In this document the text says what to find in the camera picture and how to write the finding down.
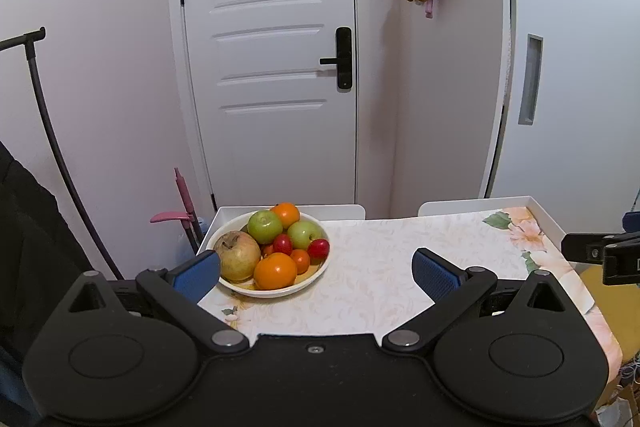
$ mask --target triangular cutout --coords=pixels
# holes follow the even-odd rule
[[[80,293],[69,307],[71,313],[87,312],[89,310],[99,310],[104,308],[104,299],[98,291],[98,286],[93,283],[85,284]]]
[[[550,312],[563,312],[564,306],[546,282],[538,283],[536,289],[533,290],[529,299],[529,308],[537,308],[539,310],[548,310]]]

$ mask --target fruit bowl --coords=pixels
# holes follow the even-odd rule
[[[247,214],[242,214],[242,216],[238,216],[235,219],[232,219],[228,223],[225,223],[217,229],[214,234],[209,239],[207,243],[207,250],[213,248],[218,238],[224,235],[226,232],[231,232],[233,230],[241,230],[244,225],[249,222],[249,218],[253,215],[253,212],[248,212]],[[320,228],[324,231],[322,227],[322,223],[315,219],[314,217],[309,216],[308,214],[300,214],[300,219],[306,219],[307,221],[313,221],[316,225],[319,225]],[[326,236],[326,231],[324,231],[325,237],[331,242],[331,238]],[[284,297],[285,295],[291,295],[292,293],[299,292],[300,290],[306,288],[310,284],[312,284],[316,279],[318,279],[326,270],[326,267],[331,260],[332,254],[330,253],[324,261],[320,261],[318,263],[312,262],[309,266],[308,270],[302,275],[298,275],[296,277],[295,282],[291,286],[287,286],[286,288],[281,288],[279,290],[258,290],[254,285],[253,279],[248,279],[243,282],[230,282],[226,279],[220,277],[220,284],[233,290],[236,293],[247,295],[250,297],[257,297],[260,299],[273,299],[276,297]]]

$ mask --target floral tablecloth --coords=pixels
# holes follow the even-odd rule
[[[386,333],[433,304],[411,272],[415,250],[427,247],[461,268],[484,266],[501,279],[526,279],[539,267],[549,270],[602,345],[610,380],[617,375],[620,346],[578,274],[526,208],[322,225],[332,261],[311,286],[279,299],[255,299],[217,285],[200,306],[252,344],[260,333],[373,333],[380,343]]]

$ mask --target door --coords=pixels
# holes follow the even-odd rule
[[[567,232],[621,230],[640,185],[640,3],[516,0],[516,10],[491,195],[531,195]]]
[[[354,203],[355,83],[340,89],[339,66],[319,62],[354,56],[336,47],[338,28],[355,42],[354,0],[185,0],[184,11],[217,204]]]

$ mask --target orange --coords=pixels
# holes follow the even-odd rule
[[[291,258],[293,259],[293,262],[296,263],[296,267],[298,268],[298,275],[302,275],[309,269],[311,258],[309,257],[309,254],[306,253],[306,250],[294,250],[293,252],[291,252]]]
[[[254,282],[260,290],[279,290],[291,286],[298,269],[287,254],[274,252],[262,259],[254,270]]]
[[[300,211],[293,203],[278,203],[271,209],[282,221],[282,226],[287,230],[296,221],[300,220]]]

